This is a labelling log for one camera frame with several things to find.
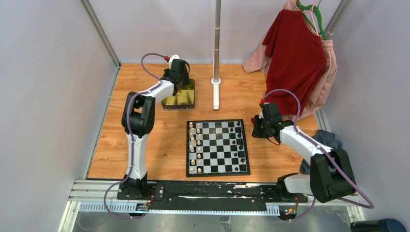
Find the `black white chessboard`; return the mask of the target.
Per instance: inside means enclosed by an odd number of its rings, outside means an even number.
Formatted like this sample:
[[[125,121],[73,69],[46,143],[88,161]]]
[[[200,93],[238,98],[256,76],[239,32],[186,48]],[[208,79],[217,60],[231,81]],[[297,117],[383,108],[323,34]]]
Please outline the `black white chessboard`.
[[[186,123],[186,177],[250,175],[249,153],[243,119],[196,120]],[[243,137],[235,129],[241,127]],[[191,143],[194,137],[196,144]],[[190,145],[195,152],[190,152]]]

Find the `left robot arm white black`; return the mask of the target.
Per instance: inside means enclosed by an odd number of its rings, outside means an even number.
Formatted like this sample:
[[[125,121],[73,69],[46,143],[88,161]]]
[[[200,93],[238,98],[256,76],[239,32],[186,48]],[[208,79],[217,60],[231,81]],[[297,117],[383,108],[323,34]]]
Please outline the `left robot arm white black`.
[[[157,83],[142,92],[129,92],[121,124],[128,139],[128,167],[119,190],[137,200],[148,194],[146,149],[155,123],[156,105],[174,96],[189,81],[189,64],[179,55],[163,56],[168,68]]]

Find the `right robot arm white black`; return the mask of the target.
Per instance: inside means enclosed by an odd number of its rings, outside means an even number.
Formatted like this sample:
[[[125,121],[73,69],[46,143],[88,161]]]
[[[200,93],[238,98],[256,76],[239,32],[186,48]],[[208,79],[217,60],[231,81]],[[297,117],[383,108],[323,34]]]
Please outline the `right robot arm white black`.
[[[254,117],[254,138],[275,139],[296,151],[310,165],[309,175],[288,174],[278,178],[276,195],[288,202],[295,194],[313,196],[326,203],[354,194],[356,183],[348,153],[323,145],[291,120],[283,120],[275,103],[261,104],[261,113]]]

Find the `gold metal tin box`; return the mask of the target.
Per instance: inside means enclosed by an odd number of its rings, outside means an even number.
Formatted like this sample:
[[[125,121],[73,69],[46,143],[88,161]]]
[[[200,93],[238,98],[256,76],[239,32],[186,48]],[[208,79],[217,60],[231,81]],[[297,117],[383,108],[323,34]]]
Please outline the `gold metal tin box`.
[[[195,108],[195,80],[179,90],[175,96],[166,97],[161,102],[164,110],[193,110]]]

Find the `grey blue cloth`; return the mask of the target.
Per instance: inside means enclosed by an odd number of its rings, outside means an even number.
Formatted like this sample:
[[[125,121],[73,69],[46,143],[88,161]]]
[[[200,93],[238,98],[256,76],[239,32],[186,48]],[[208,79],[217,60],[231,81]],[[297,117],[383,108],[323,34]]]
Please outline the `grey blue cloth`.
[[[325,130],[317,130],[316,134],[312,136],[312,139],[332,149],[342,148],[342,142],[336,138],[335,134]],[[300,173],[310,174],[310,165],[305,159],[301,162]]]

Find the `pink garment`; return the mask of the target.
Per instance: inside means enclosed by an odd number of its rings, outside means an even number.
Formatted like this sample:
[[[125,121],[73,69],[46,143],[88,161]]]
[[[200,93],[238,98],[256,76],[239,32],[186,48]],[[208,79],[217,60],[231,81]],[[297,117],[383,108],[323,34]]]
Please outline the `pink garment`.
[[[296,6],[296,0],[289,0],[285,3],[284,8],[283,9],[287,9],[287,10],[292,10],[292,11],[300,11],[299,8]],[[304,18],[305,23],[307,24],[308,28],[316,34],[314,28],[308,24],[307,20]],[[322,45],[327,57],[327,65],[324,71],[323,76],[321,77],[321,79],[319,80],[319,82],[317,83],[314,92],[312,93],[308,104],[306,105],[306,107],[301,111],[300,114],[300,118],[304,118],[307,117],[311,114],[313,114],[314,112],[316,112],[317,110],[321,109],[324,104],[326,103],[327,97],[330,93],[331,87],[333,85],[333,82],[336,78],[336,73],[337,73],[337,61],[336,61],[336,55],[334,52],[334,48],[333,48],[333,41],[332,40],[324,40],[321,36],[320,36],[321,40],[322,40]],[[263,68],[260,71],[264,72],[267,75],[267,69]],[[290,118],[294,118],[296,116],[295,115],[290,115],[290,116],[284,116],[284,117],[290,117]]]

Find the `red shirt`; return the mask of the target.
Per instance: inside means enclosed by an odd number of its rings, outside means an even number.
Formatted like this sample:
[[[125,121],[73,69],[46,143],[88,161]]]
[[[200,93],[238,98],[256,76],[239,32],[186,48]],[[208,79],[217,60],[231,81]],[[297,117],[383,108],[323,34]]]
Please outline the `red shirt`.
[[[243,68],[247,73],[267,69],[264,101],[290,116],[306,107],[326,65],[322,40],[308,28],[303,13],[283,9]]]

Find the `silver vertical pole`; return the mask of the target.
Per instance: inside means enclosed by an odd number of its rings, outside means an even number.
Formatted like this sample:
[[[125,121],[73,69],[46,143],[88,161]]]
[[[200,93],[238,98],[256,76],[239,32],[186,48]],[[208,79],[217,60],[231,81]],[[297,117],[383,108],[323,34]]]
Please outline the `silver vertical pole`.
[[[221,0],[215,3],[215,29],[214,29],[214,59],[213,59],[213,79],[212,83],[220,82],[219,63],[220,63],[220,18],[221,18]]]

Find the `green clothes hanger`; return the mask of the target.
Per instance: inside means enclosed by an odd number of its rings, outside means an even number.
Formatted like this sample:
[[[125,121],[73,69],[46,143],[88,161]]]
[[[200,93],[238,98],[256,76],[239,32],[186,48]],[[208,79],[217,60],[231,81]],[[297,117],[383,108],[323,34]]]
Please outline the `green clothes hanger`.
[[[322,14],[319,10],[319,4],[314,1],[311,5],[303,5],[299,0],[296,1],[296,6],[304,14],[310,14],[311,20],[304,15],[307,22],[314,28],[316,34],[321,36],[324,40],[328,40],[322,25]]]

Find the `dark blue bottle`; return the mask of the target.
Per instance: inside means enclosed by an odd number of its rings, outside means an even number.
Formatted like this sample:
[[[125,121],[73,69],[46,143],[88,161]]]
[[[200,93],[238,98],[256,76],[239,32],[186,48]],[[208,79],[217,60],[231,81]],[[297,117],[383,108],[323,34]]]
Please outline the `dark blue bottle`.
[[[384,218],[380,220],[356,221],[350,225],[351,232],[406,232],[406,227],[398,220]]]

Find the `white pole base bracket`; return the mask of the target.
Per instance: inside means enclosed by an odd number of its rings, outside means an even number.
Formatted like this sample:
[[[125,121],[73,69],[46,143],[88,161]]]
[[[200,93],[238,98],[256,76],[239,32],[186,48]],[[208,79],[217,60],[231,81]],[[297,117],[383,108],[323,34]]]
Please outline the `white pole base bracket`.
[[[212,78],[211,84],[213,87],[213,110],[220,109],[220,85],[221,79],[220,78]]]

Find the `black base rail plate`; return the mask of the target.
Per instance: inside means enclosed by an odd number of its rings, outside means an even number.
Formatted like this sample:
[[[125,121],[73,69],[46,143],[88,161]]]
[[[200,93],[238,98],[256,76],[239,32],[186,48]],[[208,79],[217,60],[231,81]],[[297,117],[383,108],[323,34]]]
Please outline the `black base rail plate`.
[[[147,201],[152,210],[182,212],[261,212],[267,204],[307,203],[302,194],[282,196],[275,183],[149,181],[144,192],[121,184],[117,199]]]

